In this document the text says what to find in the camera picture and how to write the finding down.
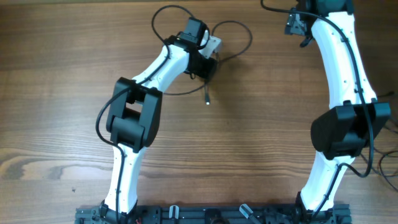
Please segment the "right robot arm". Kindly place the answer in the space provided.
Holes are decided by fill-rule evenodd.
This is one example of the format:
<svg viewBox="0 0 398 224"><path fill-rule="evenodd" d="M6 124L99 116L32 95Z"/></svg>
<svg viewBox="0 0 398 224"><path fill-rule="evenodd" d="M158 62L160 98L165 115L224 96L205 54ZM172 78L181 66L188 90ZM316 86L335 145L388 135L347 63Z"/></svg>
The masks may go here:
<svg viewBox="0 0 398 224"><path fill-rule="evenodd" d="M374 139L391 115L368 82L354 31L352 1L298 1L285 31L302 35L301 47L315 40L329 89L329 110L311 126L316 150L312 171L298 195L302 221L326 222L346 172L364 178L373 166Z"/></svg>

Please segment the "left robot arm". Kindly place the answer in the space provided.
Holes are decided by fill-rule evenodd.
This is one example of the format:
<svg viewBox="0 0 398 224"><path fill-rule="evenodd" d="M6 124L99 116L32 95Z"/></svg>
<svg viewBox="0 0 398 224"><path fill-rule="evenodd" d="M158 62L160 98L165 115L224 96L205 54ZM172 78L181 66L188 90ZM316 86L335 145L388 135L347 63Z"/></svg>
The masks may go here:
<svg viewBox="0 0 398 224"><path fill-rule="evenodd" d="M143 155L159 130L162 97L182 73L208 81L217 68L212 58L221 41L207 25L190 17L185 30L164 39L159 56L132 79L120 78L107 111L108 144L114 150L111 187L99 208L107 223L131 223L137 204L137 179Z"/></svg>

